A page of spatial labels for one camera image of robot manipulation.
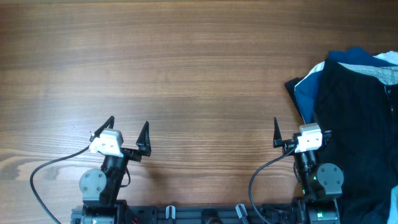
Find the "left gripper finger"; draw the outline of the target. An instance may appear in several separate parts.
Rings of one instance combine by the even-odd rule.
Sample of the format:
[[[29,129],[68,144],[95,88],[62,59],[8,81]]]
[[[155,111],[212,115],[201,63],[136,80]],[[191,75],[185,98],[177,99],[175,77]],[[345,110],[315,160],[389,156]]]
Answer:
[[[90,142],[93,142],[95,138],[98,138],[100,134],[106,129],[113,129],[114,127],[114,116],[110,116],[107,121],[100,126],[96,131],[94,131],[90,136]]]
[[[141,149],[151,149],[149,137],[149,122],[146,121],[141,129],[136,146]]]

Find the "black shorts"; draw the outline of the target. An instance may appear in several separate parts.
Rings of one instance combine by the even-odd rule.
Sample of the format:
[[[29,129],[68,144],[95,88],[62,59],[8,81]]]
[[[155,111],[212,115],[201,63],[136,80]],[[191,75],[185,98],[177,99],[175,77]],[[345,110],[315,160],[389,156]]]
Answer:
[[[326,60],[314,112],[332,131],[320,158],[343,168],[342,223],[387,223],[397,186],[397,85]]]

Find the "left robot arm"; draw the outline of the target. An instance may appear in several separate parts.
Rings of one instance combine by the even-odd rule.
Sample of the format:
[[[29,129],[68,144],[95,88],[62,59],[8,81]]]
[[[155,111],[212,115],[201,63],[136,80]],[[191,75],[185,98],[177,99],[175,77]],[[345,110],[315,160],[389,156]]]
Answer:
[[[99,169],[86,171],[79,182],[83,194],[83,207],[73,210],[71,222],[76,224],[127,224],[139,223],[139,218],[125,200],[118,199],[129,161],[140,162],[151,155],[149,122],[145,122],[136,141],[136,149],[122,147],[122,133],[113,128],[114,116],[91,134],[88,149],[104,155]]]

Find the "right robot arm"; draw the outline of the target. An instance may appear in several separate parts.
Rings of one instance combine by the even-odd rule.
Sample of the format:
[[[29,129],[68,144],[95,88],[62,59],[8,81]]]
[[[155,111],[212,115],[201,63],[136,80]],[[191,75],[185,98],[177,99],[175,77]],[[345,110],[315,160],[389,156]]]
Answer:
[[[321,162],[318,156],[331,135],[332,131],[311,123],[301,125],[291,139],[283,140],[274,121],[273,147],[281,147],[283,155],[294,157],[294,172],[303,190],[303,197],[292,203],[295,223],[340,222],[336,199],[343,193],[344,174],[339,166]]]

